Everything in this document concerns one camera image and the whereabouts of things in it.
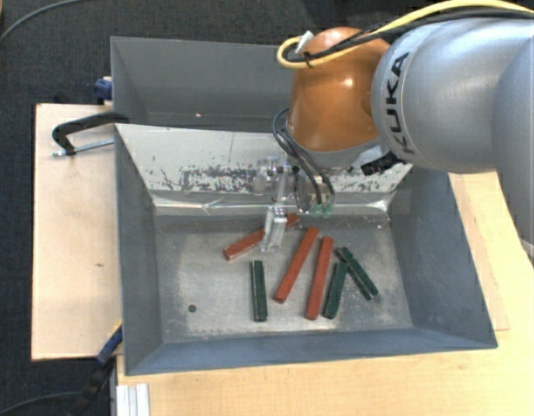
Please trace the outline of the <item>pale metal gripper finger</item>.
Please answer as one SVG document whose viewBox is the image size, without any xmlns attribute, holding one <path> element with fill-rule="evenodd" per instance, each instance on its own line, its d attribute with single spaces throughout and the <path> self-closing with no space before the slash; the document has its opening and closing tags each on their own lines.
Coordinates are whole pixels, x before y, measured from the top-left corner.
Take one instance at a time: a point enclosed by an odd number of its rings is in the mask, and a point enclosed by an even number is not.
<svg viewBox="0 0 534 416">
<path fill-rule="evenodd" d="M 287 217 L 282 215 L 276 215 L 273 218 L 271 231 L 270 231 L 270 247 L 279 248 L 282 245 L 283 235 L 287 224 Z"/>
<path fill-rule="evenodd" d="M 273 245 L 274 237 L 274 223 L 275 223 L 275 207 L 269 206 L 264 220 L 264 236 L 260 244 L 261 251 L 270 250 Z"/>
</svg>

